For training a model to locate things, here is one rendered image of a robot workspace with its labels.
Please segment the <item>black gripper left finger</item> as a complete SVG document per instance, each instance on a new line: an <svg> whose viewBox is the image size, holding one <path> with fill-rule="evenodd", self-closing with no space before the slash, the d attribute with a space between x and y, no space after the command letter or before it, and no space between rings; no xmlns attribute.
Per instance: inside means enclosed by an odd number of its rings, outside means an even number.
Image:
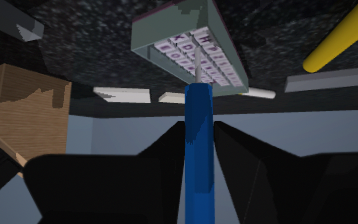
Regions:
<svg viewBox="0 0 358 224"><path fill-rule="evenodd" d="M136 156L45 154L22 175L46 211L138 213L148 224L177 224L185 160L185 122L178 121Z"/></svg>

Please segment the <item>grey flat rectangular panel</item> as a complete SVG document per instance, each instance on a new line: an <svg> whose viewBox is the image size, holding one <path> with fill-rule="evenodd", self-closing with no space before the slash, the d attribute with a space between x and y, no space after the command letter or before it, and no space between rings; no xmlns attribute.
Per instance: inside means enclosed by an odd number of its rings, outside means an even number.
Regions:
<svg viewBox="0 0 358 224"><path fill-rule="evenodd" d="M358 85L358 68L287 76L285 93Z"/></svg>

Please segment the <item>blue stylus with grey tip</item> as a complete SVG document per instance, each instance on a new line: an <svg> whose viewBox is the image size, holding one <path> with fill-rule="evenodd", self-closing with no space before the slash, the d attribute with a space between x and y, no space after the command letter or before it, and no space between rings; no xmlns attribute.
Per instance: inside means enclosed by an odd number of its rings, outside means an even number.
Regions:
<svg viewBox="0 0 358 224"><path fill-rule="evenodd" d="M215 224L212 86L201 83L201 48L195 48L195 83L185 86L185 224Z"/></svg>

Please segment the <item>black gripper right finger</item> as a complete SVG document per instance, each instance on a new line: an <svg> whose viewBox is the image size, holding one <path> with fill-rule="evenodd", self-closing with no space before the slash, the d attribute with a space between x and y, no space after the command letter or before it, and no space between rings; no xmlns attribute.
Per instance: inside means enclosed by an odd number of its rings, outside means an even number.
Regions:
<svg viewBox="0 0 358 224"><path fill-rule="evenodd" d="M239 224L313 224L331 192L358 188L358 152L300 157L222 121L213 133Z"/></svg>

